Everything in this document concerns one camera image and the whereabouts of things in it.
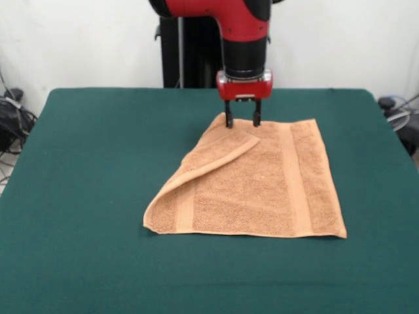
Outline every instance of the green felt table surface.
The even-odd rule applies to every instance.
[[[317,120],[347,239],[142,227],[222,110],[216,90],[54,90],[0,199],[0,313],[419,313],[419,175],[364,90],[263,104]]]

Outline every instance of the electrical cord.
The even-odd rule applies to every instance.
[[[3,73],[1,72],[1,65],[0,65],[0,82],[5,87],[6,92],[9,92],[9,94],[12,96],[13,100],[16,100],[16,97],[15,97],[13,91],[9,87],[7,87],[5,78],[3,76]]]
[[[9,94],[12,92],[16,95],[15,91],[9,90]],[[20,151],[12,151],[11,146],[18,142],[22,149],[37,120],[18,101],[0,96],[0,152],[19,154]]]

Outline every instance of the green tablecloth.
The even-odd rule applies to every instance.
[[[363,90],[263,105],[317,119],[347,240],[142,227],[222,110],[215,90],[53,91],[0,200],[0,313],[419,313],[419,175]]]

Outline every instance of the towel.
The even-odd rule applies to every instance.
[[[337,236],[346,228],[315,120],[216,117],[148,206],[158,234]]]

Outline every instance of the black cable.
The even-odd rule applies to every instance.
[[[10,175],[9,175],[9,176],[7,176],[7,177],[2,178],[2,179],[0,180],[0,185],[4,185],[4,184],[2,184],[2,182],[7,181],[7,180],[9,180],[9,179],[10,179]]]
[[[37,120],[32,112],[18,102],[0,96],[0,152],[19,154],[20,151],[13,151],[11,146],[17,142],[22,149]]]

